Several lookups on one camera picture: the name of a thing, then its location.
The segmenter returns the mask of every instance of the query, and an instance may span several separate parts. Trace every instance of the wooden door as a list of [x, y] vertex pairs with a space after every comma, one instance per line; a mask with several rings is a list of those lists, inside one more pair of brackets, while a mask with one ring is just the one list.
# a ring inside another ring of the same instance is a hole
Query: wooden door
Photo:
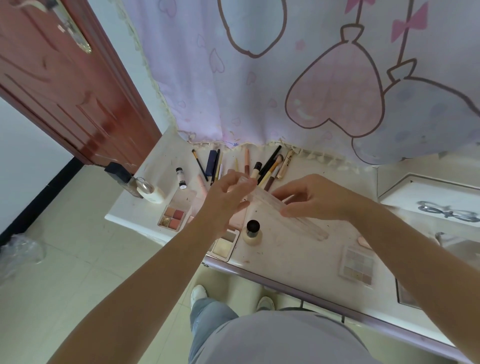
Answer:
[[86, 0], [63, 3], [90, 54], [21, 2], [0, 0], [1, 95], [82, 161], [135, 172], [161, 133]]

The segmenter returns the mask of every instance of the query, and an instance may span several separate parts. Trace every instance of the balloon print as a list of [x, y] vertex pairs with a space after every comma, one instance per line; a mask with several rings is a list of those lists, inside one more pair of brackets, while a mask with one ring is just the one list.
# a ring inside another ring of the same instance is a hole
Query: balloon print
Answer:
[[238, 52], [251, 58], [263, 56], [285, 32], [286, 0], [217, 0], [217, 3], [228, 40]]
[[372, 58], [357, 42], [362, 32], [362, 25], [344, 25], [341, 41], [290, 87], [285, 111], [298, 126], [313, 129], [331, 121], [347, 135], [360, 137], [381, 122], [382, 84]]
[[385, 116], [370, 135], [353, 139], [357, 156], [369, 164], [386, 164], [455, 150], [480, 140], [480, 110], [464, 94], [412, 76], [416, 59], [387, 73]]

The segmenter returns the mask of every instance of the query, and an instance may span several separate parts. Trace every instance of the plastic bag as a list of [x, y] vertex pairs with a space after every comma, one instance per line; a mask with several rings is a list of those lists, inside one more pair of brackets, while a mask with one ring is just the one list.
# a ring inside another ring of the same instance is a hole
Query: plastic bag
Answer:
[[45, 245], [23, 234], [12, 235], [0, 248], [0, 287], [13, 279], [18, 269], [26, 264], [38, 264], [47, 254]]

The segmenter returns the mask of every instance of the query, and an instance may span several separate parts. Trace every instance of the curtain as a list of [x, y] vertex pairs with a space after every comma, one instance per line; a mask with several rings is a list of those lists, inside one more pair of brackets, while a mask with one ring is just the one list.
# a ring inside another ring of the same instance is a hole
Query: curtain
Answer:
[[480, 141], [480, 2], [123, 3], [191, 142], [380, 165]]

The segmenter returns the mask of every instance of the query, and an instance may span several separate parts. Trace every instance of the white wall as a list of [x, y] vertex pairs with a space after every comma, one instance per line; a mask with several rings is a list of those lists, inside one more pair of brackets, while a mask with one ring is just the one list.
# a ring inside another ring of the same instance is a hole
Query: white wall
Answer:
[[0, 98], [0, 232], [72, 159], [72, 155]]
[[127, 24], [118, 16], [117, 8], [114, 4], [115, 1], [89, 0], [88, 3], [102, 24], [103, 30], [110, 39], [160, 132], [163, 134], [170, 126], [168, 113], [162, 107], [160, 99], [157, 98], [156, 91], [148, 77], [148, 72], [143, 65], [142, 55], [135, 49], [135, 42], [129, 34]]

